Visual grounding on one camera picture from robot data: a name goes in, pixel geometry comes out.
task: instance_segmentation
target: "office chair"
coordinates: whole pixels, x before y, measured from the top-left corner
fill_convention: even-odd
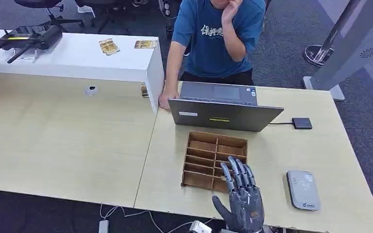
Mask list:
[[[50,21],[43,23],[42,25],[55,25],[60,28],[63,32],[67,32],[61,24],[64,23],[79,23],[80,27],[84,26],[84,22],[81,19],[63,19],[62,16],[55,17],[49,8],[58,7],[59,11],[62,12],[64,10],[64,5],[57,6],[62,0],[15,0],[15,2],[21,6],[29,7],[29,8],[46,8],[48,11]]]
[[[105,28],[108,22],[115,23],[114,13],[123,12],[130,14],[128,12],[128,6],[131,0],[79,0],[80,4],[92,7],[94,10],[101,10],[105,14],[96,16],[91,19],[91,27],[95,27],[95,21],[98,19],[103,19],[103,22],[98,28],[98,34]],[[129,34],[128,28],[124,27],[124,30]]]

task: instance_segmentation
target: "white desk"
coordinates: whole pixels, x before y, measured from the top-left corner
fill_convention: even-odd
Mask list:
[[[106,56],[98,41],[112,38],[120,51]],[[59,43],[40,51],[36,60],[6,61],[13,50],[0,50],[0,72],[81,79],[142,82],[147,86],[151,106],[158,109],[158,97],[164,84],[161,51],[134,49],[137,40],[157,40],[150,36],[124,36],[64,33]]]

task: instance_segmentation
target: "chair base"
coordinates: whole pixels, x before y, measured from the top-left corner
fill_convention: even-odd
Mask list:
[[[67,33],[68,31],[65,30],[65,28],[62,26],[62,24],[65,23],[79,23],[79,26],[83,28],[84,22],[81,19],[63,19],[62,16],[55,17],[50,11],[48,10],[50,21],[47,21],[45,23],[42,23],[41,25],[54,25],[58,28],[60,28],[63,32]]]
[[[104,15],[96,16],[91,19],[91,27],[95,27],[95,21],[97,20],[102,20],[101,25],[98,28],[98,34],[102,32],[102,30],[105,28],[105,26],[108,24],[108,22],[115,23],[115,15],[114,13],[120,11],[120,12],[125,12],[127,14],[130,14],[127,10],[126,7],[122,6],[119,8],[119,10],[114,10],[112,8],[107,8],[106,13]],[[126,35],[130,35],[130,32],[127,27],[123,26],[123,29],[126,31]]]

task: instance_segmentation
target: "laptop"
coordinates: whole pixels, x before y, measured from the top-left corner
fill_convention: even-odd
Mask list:
[[[175,124],[260,132],[284,109],[258,106],[254,86],[183,82],[168,99]]]

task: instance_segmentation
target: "white label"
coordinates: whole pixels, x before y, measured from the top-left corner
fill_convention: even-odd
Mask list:
[[[179,115],[181,115],[181,116],[197,117],[198,113],[179,112]]]
[[[311,174],[306,174],[305,179],[309,182],[312,182],[312,175]]]

